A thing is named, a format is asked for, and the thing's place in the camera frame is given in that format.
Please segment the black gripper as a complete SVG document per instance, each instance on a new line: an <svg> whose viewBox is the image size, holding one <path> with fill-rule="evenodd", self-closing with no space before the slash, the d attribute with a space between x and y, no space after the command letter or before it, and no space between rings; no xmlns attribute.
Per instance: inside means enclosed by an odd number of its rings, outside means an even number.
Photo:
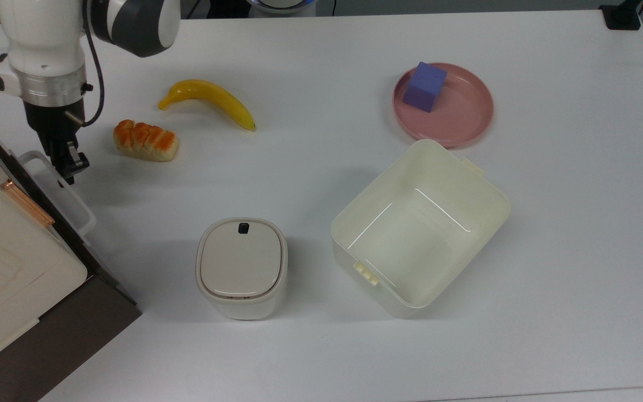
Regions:
<svg viewBox="0 0 643 402"><path fill-rule="evenodd" d="M88 158L78 151L76 133L81 125L66 113L84 121L84 101L60 107L37 106L24 102L28 125L37 133L50 162L68 185L74 185L74 175L89 168Z"/></svg>

